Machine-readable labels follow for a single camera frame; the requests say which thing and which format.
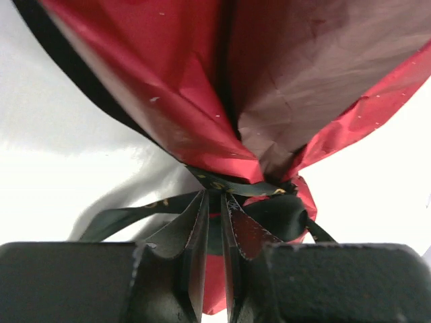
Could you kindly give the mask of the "red paper flower wrapping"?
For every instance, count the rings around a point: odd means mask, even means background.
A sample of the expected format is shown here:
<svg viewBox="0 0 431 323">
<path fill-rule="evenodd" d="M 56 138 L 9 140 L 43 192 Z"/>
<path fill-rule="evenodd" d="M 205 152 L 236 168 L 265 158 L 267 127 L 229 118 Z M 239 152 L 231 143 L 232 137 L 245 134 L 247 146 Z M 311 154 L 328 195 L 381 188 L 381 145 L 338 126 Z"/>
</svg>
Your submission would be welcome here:
<svg viewBox="0 0 431 323">
<path fill-rule="evenodd" d="M 429 1 L 14 6 L 107 115 L 187 169 L 241 184 L 290 181 L 314 221 L 299 171 L 386 123 L 430 76 Z M 103 242 L 140 242 L 177 217 L 152 215 Z M 202 315 L 221 302 L 223 236 L 221 255 L 206 250 Z"/>
</svg>

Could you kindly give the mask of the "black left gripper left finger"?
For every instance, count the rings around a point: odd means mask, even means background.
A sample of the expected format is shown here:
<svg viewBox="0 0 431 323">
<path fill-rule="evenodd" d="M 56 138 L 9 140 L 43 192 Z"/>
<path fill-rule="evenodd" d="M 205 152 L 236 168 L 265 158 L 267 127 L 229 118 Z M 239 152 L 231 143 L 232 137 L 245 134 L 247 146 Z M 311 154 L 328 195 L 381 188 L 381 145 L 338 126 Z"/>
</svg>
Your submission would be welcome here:
<svg viewBox="0 0 431 323">
<path fill-rule="evenodd" d="M 199 322 L 209 195 L 140 242 L 1 247 L 2 322 Z"/>
</svg>

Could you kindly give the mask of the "dark green printed ribbon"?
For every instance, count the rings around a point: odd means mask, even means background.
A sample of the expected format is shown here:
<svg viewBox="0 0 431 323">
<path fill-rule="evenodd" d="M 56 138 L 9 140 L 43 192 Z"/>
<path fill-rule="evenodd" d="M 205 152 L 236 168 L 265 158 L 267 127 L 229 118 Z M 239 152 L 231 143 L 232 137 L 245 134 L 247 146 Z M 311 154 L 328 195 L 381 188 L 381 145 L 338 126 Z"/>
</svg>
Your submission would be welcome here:
<svg viewBox="0 0 431 323">
<path fill-rule="evenodd" d="M 204 247 L 211 255 L 222 254 L 222 220 L 227 210 L 238 229 L 244 216 L 263 230 L 263 237 L 278 242 L 293 242 L 309 232 L 318 244 L 332 244 L 334 239 L 311 217 L 300 197 L 298 186 L 287 181 L 281 187 L 266 182 L 240 182 L 188 168 L 203 190 L 173 196 L 137 208 L 109 209 L 99 212 L 79 237 L 79 242 L 100 244 L 106 238 L 141 219 L 157 214 L 178 215 L 178 219 L 162 226 L 141 247 L 152 248 L 160 258 L 174 259 L 187 250 Z"/>
</svg>

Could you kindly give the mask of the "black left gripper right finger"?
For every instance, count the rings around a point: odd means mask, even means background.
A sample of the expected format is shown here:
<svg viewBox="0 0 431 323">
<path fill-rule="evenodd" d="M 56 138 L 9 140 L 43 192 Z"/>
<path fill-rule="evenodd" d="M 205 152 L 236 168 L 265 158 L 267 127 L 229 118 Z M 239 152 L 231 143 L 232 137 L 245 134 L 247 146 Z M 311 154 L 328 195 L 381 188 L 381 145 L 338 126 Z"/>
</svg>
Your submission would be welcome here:
<svg viewBox="0 0 431 323">
<path fill-rule="evenodd" d="M 402 244 L 287 244 L 221 197 L 229 322 L 429 322 L 430 269 Z"/>
</svg>

